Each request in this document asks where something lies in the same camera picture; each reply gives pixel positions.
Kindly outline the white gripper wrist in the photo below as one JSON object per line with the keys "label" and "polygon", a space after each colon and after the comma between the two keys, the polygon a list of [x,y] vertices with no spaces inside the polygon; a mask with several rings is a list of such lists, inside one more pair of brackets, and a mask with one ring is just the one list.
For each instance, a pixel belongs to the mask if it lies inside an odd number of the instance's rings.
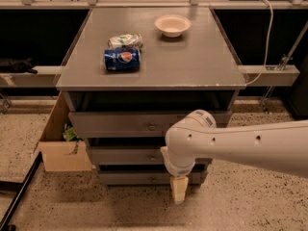
{"label": "white gripper wrist", "polygon": [[174,177],[170,178],[172,197],[175,204],[181,204],[185,200],[189,183],[189,175],[195,165],[192,156],[180,155],[172,152],[167,146],[161,148],[164,164],[167,171]]}

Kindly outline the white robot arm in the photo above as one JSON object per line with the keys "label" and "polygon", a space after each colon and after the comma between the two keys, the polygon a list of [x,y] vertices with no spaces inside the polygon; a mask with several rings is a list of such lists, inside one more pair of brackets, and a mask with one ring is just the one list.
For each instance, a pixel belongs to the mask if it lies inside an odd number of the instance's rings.
{"label": "white robot arm", "polygon": [[195,110],[173,124],[161,148],[170,173],[172,197],[185,201],[195,161],[219,159],[308,177],[308,121],[218,128],[213,116]]}

